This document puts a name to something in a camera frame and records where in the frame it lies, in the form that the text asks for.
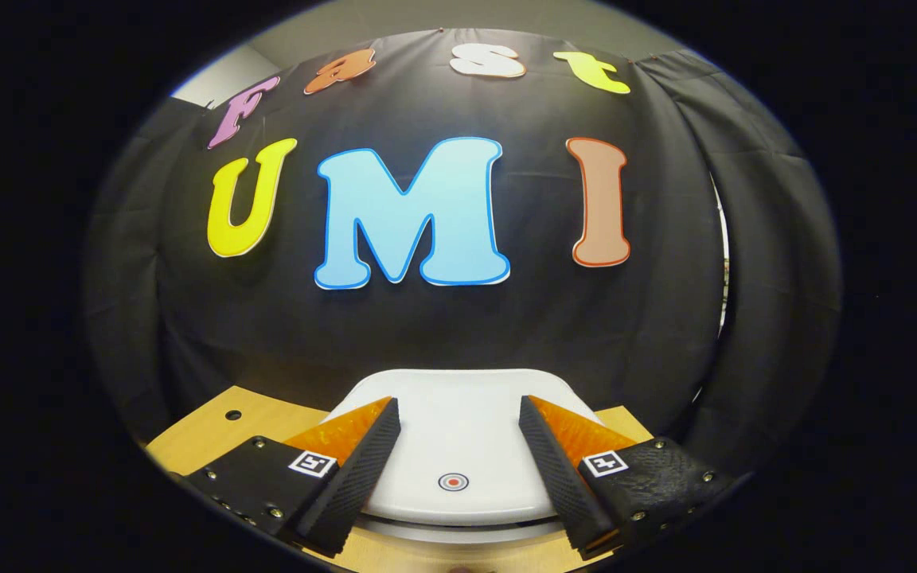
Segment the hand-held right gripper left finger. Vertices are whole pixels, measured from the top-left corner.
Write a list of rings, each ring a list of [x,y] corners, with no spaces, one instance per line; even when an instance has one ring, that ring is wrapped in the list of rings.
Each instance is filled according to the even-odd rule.
[[[176,479],[266,536],[338,555],[400,431],[398,399],[381,398],[290,439],[250,436]]]

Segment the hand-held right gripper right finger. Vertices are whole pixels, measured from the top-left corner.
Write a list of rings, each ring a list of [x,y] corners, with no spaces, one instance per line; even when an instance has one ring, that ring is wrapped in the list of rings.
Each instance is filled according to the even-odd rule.
[[[519,427],[583,559],[658,544],[748,479],[717,470],[670,438],[631,439],[539,396],[521,398]]]

